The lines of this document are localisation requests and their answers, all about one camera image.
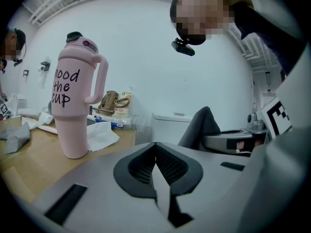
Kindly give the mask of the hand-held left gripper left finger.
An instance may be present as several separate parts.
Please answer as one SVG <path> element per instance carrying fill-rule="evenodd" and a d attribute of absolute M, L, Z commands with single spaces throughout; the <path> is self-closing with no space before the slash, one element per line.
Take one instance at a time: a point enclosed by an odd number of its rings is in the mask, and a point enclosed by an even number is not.
<path fill-rule="evenodd" d="M 149 143 L 121 158 L 114 166 L 116 183 L 132 197 L 157 198 L 152 180 L 152 171 L 156 164 L 155 147 L 155 143 Z"/>

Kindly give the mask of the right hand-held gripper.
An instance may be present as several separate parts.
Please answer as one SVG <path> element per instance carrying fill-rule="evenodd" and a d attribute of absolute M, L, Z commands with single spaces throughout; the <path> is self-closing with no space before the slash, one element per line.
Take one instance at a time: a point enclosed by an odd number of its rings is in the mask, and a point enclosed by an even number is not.
<path fill-rule="evenodd" d="M 269 143 L 291 127 L 288 113 L 275 97 L 261 110 L 248 115 L 245 128 L 203 136 L 203 147 L 225 154 L 249 156 L 255 147 Z"/>

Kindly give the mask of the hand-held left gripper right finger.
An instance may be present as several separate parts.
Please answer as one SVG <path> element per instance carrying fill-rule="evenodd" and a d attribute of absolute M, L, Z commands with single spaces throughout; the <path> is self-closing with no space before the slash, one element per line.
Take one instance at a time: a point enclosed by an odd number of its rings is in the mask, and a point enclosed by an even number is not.
<path fill-rule="evenodd" d="M 155 144 L 155 159 L 172 196 L 191 193 L 203 177 L 198 161 L 159 142 Z"/>

